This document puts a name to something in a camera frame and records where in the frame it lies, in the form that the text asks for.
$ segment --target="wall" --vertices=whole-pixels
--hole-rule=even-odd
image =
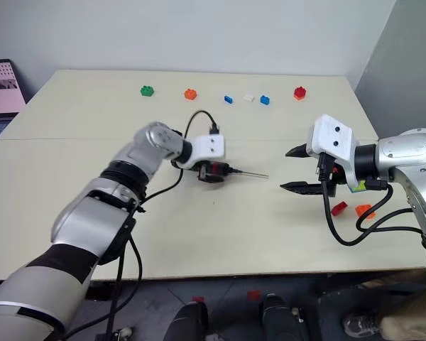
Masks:
[[[398,0],[356,88],[380,137],[426,127],[426,0]]]
[[[347,75],[394,0],[0,0],[0,58],[34,93],[59,68]]]

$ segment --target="white lego brick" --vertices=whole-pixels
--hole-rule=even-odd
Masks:
[[[248,102],[254,101],[254,96],[252,94],[245,94],[243,98],[245,101],[248,101]]]

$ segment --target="red lego brick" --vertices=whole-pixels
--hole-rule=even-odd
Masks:
[[[334,217],[336,217],[337,215],[340,215],[346,209],[346,207],[347,207],[347,204],[344,201],[340,202],[338,205],[333,207],[332,215]]]
[[[248,291],[248,301],[260,301],[261,300],[261,291],[260,290],[250,290]]]
[[[193,296],[192,297],[192,302],[205,302],[205,297],[204,296]]]
[[[293,96],[297,101],[302,100],[306,96],[306,89],[304,87],[297,87],[293,92]]]
[[[191,99],[193,101],[196,97],[197,97],[196,90],[186,89],[186,91],[185,91],[185,98],[186,99]]]
[[[370,204],[366,204],[366,205],[358,205],[357,207],[355,207],[355,212],[356,214],[361,217],[363,215],[363,213],[365,213],[367,210],[369,210],[372,207],[372,205]],[[372,212],[366,219],[372,219],[376,216],[375,212]]]

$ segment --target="black wire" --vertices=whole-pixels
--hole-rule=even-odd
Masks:
[[[120,291],[121,291],[121,277],[123,275],[123,265],[124,265],[124,262],[125,262],[125,250],[126,250],[126,247],[123,248],[123,251],[120,255],[119,268],[118,268],[117,273],[116,273],[114,293],[113,293],[113,296],[112,296],[111,308],[109,310],[109,319],[107,320],[106,339],[105,340],[108,340],[108,341],[112,339],[112,333],[114,331],[115,314],[113,314],[113,312],[116,309],[116,304],[119,300]]]
[[[205,110],[197,110],[194,114],[191,115],[191,118],[187,123],[185,134],[183,135],[183,138],[186,138],[187,133],[190,130],[191,123],[198,114],[206,114],[208,116],[208,118],[210,119],[210,121],[212,121],[212,131],[217,131],[217,124],[216,124],[215,120],[213,119],[213,116],[209,112],[206,112]],[[167,188],[164,188],[163,190],[159,190],[158,192],[153,193],[152,195],[149,195],[148,197],[146,197],[145,199],[143,199],[141,201],[141,205],[143,203],[149,201],[150,199],[160,195],[160,194],[163,194],[163,193],[165,193],[169,190],[172,190],[175,186],[177,186],[181,182],[182,178],[183,178],[183,169],[180,169],[180,174],[178,176],[178,179],[175,181],[175,183],[173,185],[171,185]]]
[[[383,216],[382,218],[377,220],[377,222],[372,224],[369,228],[371,228],[374,225],[380,226],[381,224],[383,224],[384,222],[386,222],[390,218],[393,218],[397,215],[401,215],[403,213],[412,213],[412,212],[413,212],[413,210],[411,208],[403,208],[401,210],[396,210],[392,213],[388,213],[387,215]],[[356,221],[356,229],[361,231],[361,232],[365,232],[367,229],[365,229],[361,226],[361,224],[364,221],[364,218],[362,219],[362,217],[363,217],[363,215]],[[421,229],[417,229],[415,227],[406,227],[406,226],[379,227],[378,229],[377,228],[374,229],[373,232],[389,232],[389,231],[411,231],[411,232],[416,232],[416,233],[422,234]]]
[[[330,211],[330,206],[329,206],[327,181],[325,181],[325,180],[321,181],[321,187],[322,187],[322,196],[323,196],[323,199],[324,199],[325,217],[327,218],[328,228],[329,228],[330,232],[333,234],[333,237],[340,244],[342,244],[346,247],[352,247],[354,245],[357,245],[359,242],[363,241],[363,239],[365,239],[372,232],[375,232],[377,227],[379,226],[379,224],[390,219],[390,217],[385,216],[385,217],[381,218],[379,220],[379,222],[376,222],[375,224],[371,225],[368,229],[362,229],[362,230],[364,230],[364,232],[362,234],[360,234],[354,240],[351,240],[350,242],[343,240],[339,236],[339,234],[337,233],[336,228],[334,227],[334,223],[333,223],[333,219],[332,219],[332,213]],[[387,191],[388,191],[387,194],[385,195],[385,197],[381,201],[377,202],[377,204],[375,204],[373,207],[371,207],[369,210],[367,210],[365,213],[363,213],[362,216],[360,216],[360,218],[358,218],[358,220],[356,222],[357,229],[361,228],[361,223],[363,222],[363,220],[366,219],[366,217],[368,217],[372,212],[375,212],[378,208],[382,207],[384,204],[386,204],[390,200],[391,196],[393,195],[393,187],[391,187],[391,185],[387,185]],[[384,228],[387,229],[386,231],[390,231],[389,229],[391,229],[391,231],[402,230],[402,228],[399,228],[399,227],[384,227]]]
[[[125,305],[127,305],[133,299],[133,297],[136,295],[137,289],[139,288],[140,283],[141,283],[141,279],[142,279],[143,267],[142,267],[141,255],[139,254],[136,243],[134,243],[133,237],[130,237],[129,242],[131,244],[131,247],[133,248],[134,254],[136,255],[137,263],[139,265],[139,274],[138,274],[138,278],[137,278],[137,283],[134,286],[131,294],[128,296],[128,298],[126,300],[124,300],[122,303],[120,303],[120,305],[118,307],[116,307],[113,314],[118,313]],[[100,318],[96,318],[96,319],[94,319],[94,320],[92,320],[88,323],[85,323],[84,325],[81,325],[81,326],[69,331],[66,334],[65,339],[67,340],[68,338],[72,337],[73,335],[77,334],[78,332],[81,332],[82,330],[90,328],[93,325],[96,325],[96,324],[106,320],[107,318],[109,318],[110,314],[111,314],[111,312],[107,313],[106,315],[101,316]]]

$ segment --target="orange lego brick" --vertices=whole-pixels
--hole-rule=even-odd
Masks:
[[[356,214],[361,217],[363,215],[363,213],[365,213],[367,210],[369,210],[372,207],[372,205],[370,204],[366,204],[366,205],[358,205],[357,207],[355,207],[355,212]],[[376,216],[375,212],[372,212],[366,219],[372,219]]]
[[[185,98],[186,99],[191,99],[193,101],[196,97],[197,97],[196,90],[186,89],[186,91],[185,91]]]

